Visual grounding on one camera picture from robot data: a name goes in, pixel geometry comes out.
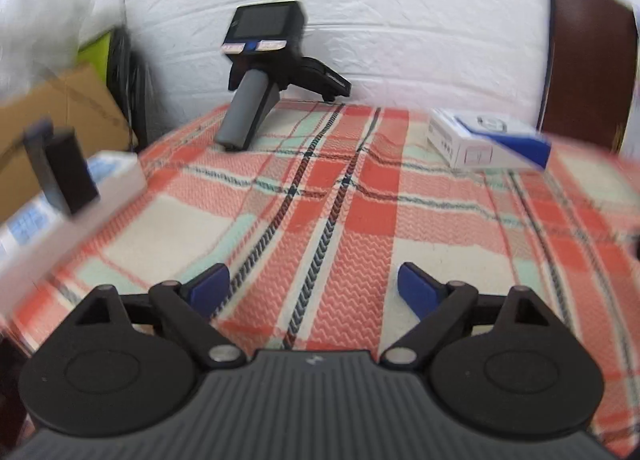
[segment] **white wall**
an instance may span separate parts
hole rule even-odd
[[[127,0],[134,39],[165,91],[161,128],[228,100],[218,47],[235,7],[255,1]],[[538,116],[548,0],[302,2],[306,55],[350,79],[352,101],[504,111],[530,123]],[[314,97],[293,87],[287,94]]]
[[[220,44],[236,7],[261,1],[126,0],[133,43],[150,63],[163,106],[148,119],[153,138],[230,100]]]

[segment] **table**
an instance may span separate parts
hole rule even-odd
[[[618,454],[640,426],[640,167],[555,141],[545,173],[448,168],[428,115],[283,102],[252,151],[214,145],[225,108],[143,155],[148,192],[53,272],[15,314],[42,343],[92,286],[121,293],[229,266],[233,296],[213,324],[261,347],[368,348],[417,322],[396,289],[412,261],[482,293],[533,288],[606,378],[592,430]]]

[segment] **black cable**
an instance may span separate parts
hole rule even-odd
[[[23,140],[24,138],[22,136],[18,137],[9,145],[6,150],[2,152],[2,154],[0,154],[0,171],[2,171],[6,167],[6,165],[11,162],[11,159],[14,157],[14,155],[18,152],[18,150],[20,150],[20,148],[22,148]]]
[[[29,125],[24,129],[19,137],[16,137],[11,144],[0,153],[0,172],[11,162],[15,154],[22,148],[36,139],[46,139],[53,135],[53,123],[48,117],[43,117],[39,121]]]

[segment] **cardboard box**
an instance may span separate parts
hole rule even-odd
[[[56,127],[74,127],[82,154],[127,150],[129,126],[95,70],[81,66],[34,87],[26,96],[0,107],[0,153],[35,121],[49,116]],[[0,223],[40,186],[24,150],[0,169]]]
[[[455,169],[545,169],[551,142],[513,117],[434,110],[428,139]]]

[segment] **black display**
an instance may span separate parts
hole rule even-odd
[[[281,36],[290,6],[245,8],[238,20],[235,38]]]

